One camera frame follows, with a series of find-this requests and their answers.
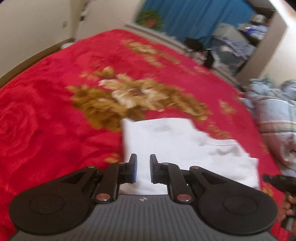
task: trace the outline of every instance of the bed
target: bed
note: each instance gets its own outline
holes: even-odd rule
[[[280,173],[232,86],[163,45],[124,30],[104,32],[0,89],[0,240],[15,232],[8,206],[16,194],[90,164],[106,168],[122,160],[125,117],[190,118],[214,138],[236,139],[259,159],[260,175]],[[261,189],[282,202],[269,184],[261,182]],[[278,223],[272,233],[287,238]]]

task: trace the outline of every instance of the black handle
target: black handle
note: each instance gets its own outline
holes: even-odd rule
[[[289,232],[292,231],[293,225],[295,222],[296,204],[292,204],[291,209],[293,211],[293,214],[290,216],[287,216],[281,223],[281,227],[286,229]]]
[[[296,234],[291,234],[288,241],[296,241]]]

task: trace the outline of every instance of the gold flower print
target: gold flower print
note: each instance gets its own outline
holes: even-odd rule
[[[195,66],[194,67],[195,71],[198,73],[202,73],[202,74],[210,74],[210,71],[205,70],[204,68],[200,67],[200,66]]]
[[[192,70],[190,70],[189,68],[187,68],[186,66],[180,64],[179,65],[186,73],[191,74],[191,75],[196,75],[196,73]]]
[[[102,71],[95,71],[93,72],[94,75],[96,76],[99,76],[101,78],[104,78],[104,79],[113,79],[115,78],[115,72],[114,72],[114,69],[111,68],[110,66],[104,68]]]
[[[117,163],[120,160],[120,155],[117,154],[117,153],[112,153],[110,157],[107,157],[104,159],[105,162],[108,162],[108,163]]]
[[[240,97],[237,96],[236,94],[233,94],[233,100],[242,102],[241,99],[240,99]]]
[[[126,117],[134,121],[144,120],[146,111],[163,111],[167,107],[182,110],[198,121],[206,120],[211,114],[207,105],[197,101],[193,95],[153,79],[133,80],[126,74],[118,74],[116,79],[100,81],[99,86],[68,87],[74,93],[73,105],[96,129],[119,131],[120,120]]]
[[[221,112],[223,114],[233,115],[236,113],[236,110],[233,107],[231,107],[226,101],[219,100],[219,105],[222,109]]]
[[[222,140],[231,139],[230,133],[228,131],[222,131],[222,130],[220,130],[216,126],[216,123],[215,122],[211,122],[208,125],[208,129],[209,129],[209,131],[212,131],[214,133],[216,139],[222,139]]]
[[[142,44],[140,42],[136,42],[136,41],[134,41],[132,39],[123,40],[122,43],[123,43],[123,45],[125,47],[131,49],[132,51],[145,55],[144,59],[148,63],[150,63],[150,64],[152,64],[152,65],[154,65],[154,66],[156,66],[158,68],[163,68],[165,66],[162,63],[158,62],[154,56],[163,57],[164,59],[167,59],[167,60],[171,61],[174,64],[180,64],[181,63],[180,60],[170,56],[169,54],[158,51],[157,49],[153,48],[150,45],[145,45],[145,44]]]
[[[79,75],[80,78],[87,78],[88,80],[97,81],[99,78],[93,74],[90,74],[88,72],[82,72],[81,75]]]
[[[164,65],[163,65],[162,63],[158,62],[158,61],[156,60],[156,58],[154,58],[153,56],[146,56],[146,57],[145,57],[145,60],[146,60],[149,64],[152,64],[152,65],[154,65],[154,66],[156,66],[156,67],[158,67],[158,68],[163,68],[163,67],[164,67]]]
[[[270,197],[273,197],[274,192],[272,191],[272,186],[268,183],[263,183],[262,192],[266,193]]]
[[[157,83],[151,79],[132,80],[125,74],[117,75],[118,80],[102,80],[99,85],[113,90],[112,97],[127,109],[139,106],[145,110],[161,110],[161,100],[168,96],[158,91]]]
[[[112,78],[115,78],[115,72],[113,68],[108,66],[101,71],[97,70],[97,71],[94,71],[93,73],[83,72],[79,77],[87,78],[88,80],[94,80],[94,81],[97,81],[99,77],[104,79],[112,79]]]
[[[263,149],[264,154],[269,154],[268,148],[264,143],[260,143],[261,148]]]

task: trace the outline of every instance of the white cloth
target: white cloth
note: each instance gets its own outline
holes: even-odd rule
[[[216,140],[195,128],[191,120],[163,118],[133,122],[122,120],[125,161],[137,154],[135,184],[122,184],[120,193],[136,195],[167,194],[164,184],[152,184],[149,157],[155,154],[159,163],[177,164],[189,170],[200,166],[211,172],[258,188],[258,160],[251,158],[235,140]]]

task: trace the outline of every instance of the potted plant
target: potted plant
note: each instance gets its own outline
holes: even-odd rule
[[[145,10],[140,12],[136,23],[157,31],[161,31],[163,26],[160,14],[154,10]]]

